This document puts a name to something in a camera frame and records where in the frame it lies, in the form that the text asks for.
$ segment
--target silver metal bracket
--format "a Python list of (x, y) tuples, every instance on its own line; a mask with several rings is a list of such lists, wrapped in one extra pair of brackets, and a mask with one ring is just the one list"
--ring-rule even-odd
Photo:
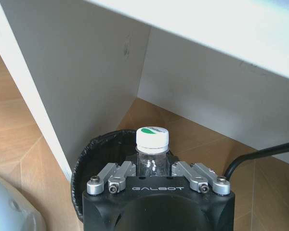
[(98, 195), (104, 191), (104, 185), (118, 169), (117, 163), (108, 163), (97, 176), (92, 176), (87, 182), (87, 193)]
[(189, 181), (190, 188), (196, 192), (207, 193), (210, 190), (208, 180), (194, 171), (185, 161), (175, 162), (171, 166), (171, 172), (173, 177), (184, 176)]
[(118, 193), (126, 187), (126, 177), (136, 176), (136, 165), (131, 161), (124, 161), (116, 173), (108, 179), (108, 190), (111, 194)]
[(217, 176), (213, 170), (202, 163), (193, 164), (192, 169), (208, 179), (213, 192), (219, 195), (228, 195), (230, 193), (230, 182), (225, 177)]

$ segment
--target white panel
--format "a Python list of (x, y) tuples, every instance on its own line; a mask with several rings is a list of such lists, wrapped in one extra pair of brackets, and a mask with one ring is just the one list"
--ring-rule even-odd
[(4, 60), (15, 84), (21, 92), (30, 112), (50, 146), (65, 177), (70, 179), (72, 171), (63, 153), (45, 107), (32, 80), (24, 57), (0, 5), (0, 56)]
[(138, 96), (256, 149), (289, 142), (289, 79), (161, 30)]
[(114, 130), (135, 99), (150, 27), (79, 0), (1, 5), (73, 167), (89, 140)]
[(289, 77), (289, 0), (87, 0)]

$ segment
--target clear plastic bottle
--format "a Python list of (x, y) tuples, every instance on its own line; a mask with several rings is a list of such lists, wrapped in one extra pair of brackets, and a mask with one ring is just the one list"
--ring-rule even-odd
[(144, 127), (136, 132), (138, 152), (137, 175), (141, 177), (168, 176), (166, 153), (169, 150), (169, 133), (164, 128)]

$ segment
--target black plastic bag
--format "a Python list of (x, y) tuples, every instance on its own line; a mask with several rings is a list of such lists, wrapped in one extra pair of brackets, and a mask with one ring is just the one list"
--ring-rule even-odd
[(90, 177), (107, 163), (121, 165), (126, 156), (136, 154), (136, 131), (120, 130), (92, 139), (80, 154), (71, 179), (72, 202), (79, 220), (83, 221), (82, 193)]

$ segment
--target black cable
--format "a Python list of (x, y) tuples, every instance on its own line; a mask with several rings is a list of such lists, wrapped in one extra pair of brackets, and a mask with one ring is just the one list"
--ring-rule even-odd
[(289, 143), (284, 143), (284, 144), (274, 146), (271, 148), (262, 149), (254, 153), (239, 156), (228, 166), (227, 170), (225, 171), (224, 176), (227, 178), (227, 180), (230, 180), (230, 177), (232, 173), (234, 172), (234, 170), (236, 169), (236, 167), (238, 167), (239, 164), (241, 164), (243, 161), (253, 160), (253, 159), (258, 159), (258, 158), (263, 158), (263, 157), (267, 157), (271, 155), (288, 153), (288, 152), (289, 152)]

